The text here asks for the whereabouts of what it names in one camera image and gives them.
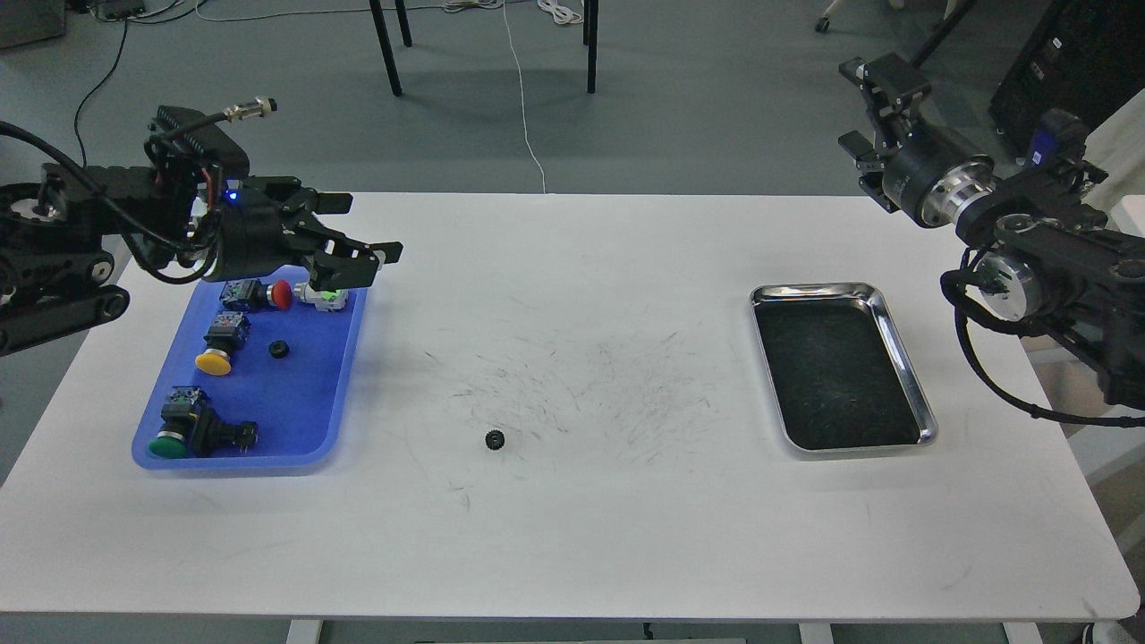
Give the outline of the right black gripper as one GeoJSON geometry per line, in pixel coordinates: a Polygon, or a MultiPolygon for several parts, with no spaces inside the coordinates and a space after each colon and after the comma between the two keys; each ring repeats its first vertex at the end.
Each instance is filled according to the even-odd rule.
{"type": "Polygon", "coordinates": [[[989,193],[995,160],[957,131],[921,125],[919,107],[932,85],[899,54],[854,57],[839,73],[858,87],[871,121],[875,147],[859,131],[838,138],[854,162],[859,184],[881,209],[903,212],[923,228],[955,223],[960,209],[989,193]]]}

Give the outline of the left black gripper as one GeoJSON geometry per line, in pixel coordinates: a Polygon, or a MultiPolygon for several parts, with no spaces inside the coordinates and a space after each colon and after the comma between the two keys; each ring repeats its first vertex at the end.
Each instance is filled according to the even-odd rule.
{"type": "Polygon", "coordinates": [[[368,288],[387,264],[401,259],[400,241],[364,243],[341,231],[294,231],[298,215],[347,215],[354,196],[323,193],[294,176],[250,176],[242,195],[226,195],[218,223],[211,282],[270,275],[302,265],[311,290],[368,288]]]}

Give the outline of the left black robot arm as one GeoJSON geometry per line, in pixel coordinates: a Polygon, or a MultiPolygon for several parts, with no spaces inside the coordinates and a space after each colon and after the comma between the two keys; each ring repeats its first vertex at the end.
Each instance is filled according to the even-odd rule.
{"type": "Polygon", "coordinates": [[[220,113],[159,107],[147,166],[78,165],[57,147],[3,123],[3,136],[49,160],[38,182],[3,186],[3,354],[81,333],[123,316],[131,294],[111,283],[106,236],[123,237],[148,274],[168,284],[226,282],[303,267],[311,289],[368,288],[398,241],[364,243],[319,223],[352,195],[319,193],[294,176],[254,176],[221,121],[267,117],[255,97],[220,113]]]}

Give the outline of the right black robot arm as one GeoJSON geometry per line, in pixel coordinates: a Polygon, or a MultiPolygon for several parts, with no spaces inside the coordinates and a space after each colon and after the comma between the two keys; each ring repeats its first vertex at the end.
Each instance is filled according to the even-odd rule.
{"type": "Polygon", "coordinates": [[[951,225],[966,251],[940,278],[955,309],[968,363],[986,387],[1035,419],[1140,429],[1142,416],[1088,419],[1020,400],[998,387],[971,345],[968,325],[994,333],[1047,335],[1097,376],[1105,403],[1142,409],[1142,237],[1113,231],[1088,188],[1106,173],[1085,158],[1089,128],[1058,107],[1039,119],[1033,158],[1010,178],[956,131],[925,121],[927,77],[895,53],[838,68],[860,92],[872,136],[850,131],[839,144],[881,209],[919,227],[951,225]]]}

